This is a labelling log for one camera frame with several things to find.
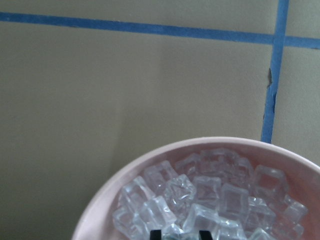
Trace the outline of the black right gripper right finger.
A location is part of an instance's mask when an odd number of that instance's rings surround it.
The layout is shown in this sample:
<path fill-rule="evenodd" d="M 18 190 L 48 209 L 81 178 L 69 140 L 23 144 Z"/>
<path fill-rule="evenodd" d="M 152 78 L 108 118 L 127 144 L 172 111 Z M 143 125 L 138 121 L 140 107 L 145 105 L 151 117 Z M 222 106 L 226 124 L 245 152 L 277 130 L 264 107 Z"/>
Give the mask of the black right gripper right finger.
<path fill-rule="evenodd" d="M 212 240 L 212 234 L 208 230 L 200 230 L 199 231 L 199 239 L 200 240 Z"/>

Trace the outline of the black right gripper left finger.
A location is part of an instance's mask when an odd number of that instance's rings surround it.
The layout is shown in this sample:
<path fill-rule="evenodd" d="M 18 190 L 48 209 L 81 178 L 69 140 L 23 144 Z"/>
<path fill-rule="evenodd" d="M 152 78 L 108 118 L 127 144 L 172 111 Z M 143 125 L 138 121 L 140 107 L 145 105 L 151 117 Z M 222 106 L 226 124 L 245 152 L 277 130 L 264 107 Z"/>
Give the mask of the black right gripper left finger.
<path fill-rule="evenodd" d="M 161 240 L 162 231 L 160 229 L 151 230 L 149 234 L 149 240 Z"/>

